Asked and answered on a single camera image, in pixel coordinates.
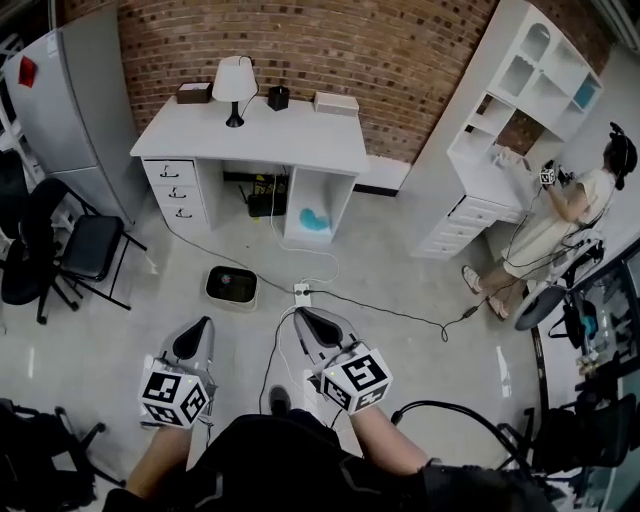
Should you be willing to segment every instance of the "sandal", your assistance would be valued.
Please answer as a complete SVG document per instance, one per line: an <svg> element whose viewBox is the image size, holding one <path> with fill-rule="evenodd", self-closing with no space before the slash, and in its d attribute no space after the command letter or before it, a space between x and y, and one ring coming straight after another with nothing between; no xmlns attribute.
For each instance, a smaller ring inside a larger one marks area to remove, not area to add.
<svg viewBox="0 0 640 512"><path fill-rule="evenodd" d="M478 295L482 291L480 276L469 265L462 267L462 279L464 279L464 282L467 283L469 290L474 295Z"/></svg>
<svg viewBox="0 0 640 512"><path fill-rule="evenodd" d="M504 322L507 318L509 318L509 311L504 306L504 303L500 299L496 299L495 297L489 297L487 300L487 304L489 305L489 309L493 311L493 314L498 317L498 320Z"/></svg>

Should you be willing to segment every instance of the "blue object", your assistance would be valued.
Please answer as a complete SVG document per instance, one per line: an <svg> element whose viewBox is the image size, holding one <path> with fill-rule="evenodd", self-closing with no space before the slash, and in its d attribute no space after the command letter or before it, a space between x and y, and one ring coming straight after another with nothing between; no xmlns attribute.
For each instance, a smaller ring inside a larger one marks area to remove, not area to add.
<svg viewBox="0 0 640 512"><path fill-rule="evenodd" d="M305 208L300 212L300 223L309 231L322 231L331 226L326 217L317 217L310 208Z"/></svg>
<svg viewBox="0 0 640 512"><path fill-rule="evenodd" d="M578 89L576 95L573 97L573 101L575 101L580 108L584 109L591 101L591 98L593 98L593 94L595 92L595 87L588 81L585 81L580 86L580 89Z"/></svg>

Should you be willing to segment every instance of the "white cable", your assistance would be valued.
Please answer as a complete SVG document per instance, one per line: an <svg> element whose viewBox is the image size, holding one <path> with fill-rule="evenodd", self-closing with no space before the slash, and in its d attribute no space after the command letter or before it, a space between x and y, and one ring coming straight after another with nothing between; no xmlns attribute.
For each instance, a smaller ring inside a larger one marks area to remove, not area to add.
<svg viewBox="0 0 640 512"><path fill-rule="evenodd" d="M280 246L280 248L284 249L285 251L308 252L308 253L311 253L311 254L317 254L319 256L329 256L329 257L333 258L333 261L336 262L336 274L331 279L329 279L328 281L324 281L322 279L316 279L315 277L305 277L302 281L300 281L301 283L306 283L306 282L314 282L314 283L321 283L321 284L332 283L340 275L340 263L338 263L338 258L336 258L333 254L328 253L328 252L312 251L310 249L294 249L292 247L285 247L284 245L282 245L282 243L280 243L280 238L278 237L278 233L276 233L276 228L273 226L273 211L274 211L275 205L276 205L276 188L278 188L278 182L277 182L277 176L274 174L273 175L273 192L271 194L271 216L270 216L270 221L271 221L271 230L273 231L273 236L276 237L276 242L278 242L278 245Z"/></svg>
<svg viewBox="0 0 640 512"><path fill-rule="evenodd" d="M284 312L282 313L282 315L280 316L280 322L282 322L282 319L286 316L287 313L289 313L289 311L291 311L292 309L296 309L298 306L297 305L293 305L293 306L289 306L287 309L284 310ZM289 368L289 363L287 362L287 358L284 356L284 352L282 351L282 326L280 326L280 329L278 331L278 341L277 341L277 346L278 346L278 352L280 353L280 356L282 357L282 360L284 361L284 365L287 368L287 373L289 374L289 380L292 382L292 384L297 387L300 390L300 393L302 393L303 398L306 398L308 400L311 401L311 403L315 403L315 401L309 397L309 395L307 395L304 391L304 388L302 388L302 386L300 386L294 379L293 376L291 375L291 369Z"/></svg>

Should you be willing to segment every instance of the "black shoe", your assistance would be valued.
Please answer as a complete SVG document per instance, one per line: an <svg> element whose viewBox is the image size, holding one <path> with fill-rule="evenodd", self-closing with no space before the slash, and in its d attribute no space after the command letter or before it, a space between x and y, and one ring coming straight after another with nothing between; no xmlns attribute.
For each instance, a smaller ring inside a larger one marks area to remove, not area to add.
<svg viewBox="0 0 640 512"><path fill-rule="evenodd" d="M291 410L291 398L282 386L269 390L269 408L273 416L285 416Z"/></svg>

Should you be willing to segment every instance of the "power strip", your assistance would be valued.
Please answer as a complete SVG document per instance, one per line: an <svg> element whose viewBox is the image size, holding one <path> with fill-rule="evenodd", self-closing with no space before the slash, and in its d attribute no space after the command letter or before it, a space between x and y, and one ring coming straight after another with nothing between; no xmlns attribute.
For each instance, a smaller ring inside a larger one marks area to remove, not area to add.
<svg viewBox="0 0 640 512"><path fill-rule="evenodd" d="M311 294L309 292L309 285L306 283L293 285L293 296L296 300L296 306L298 307L311 307Z"/></svg>

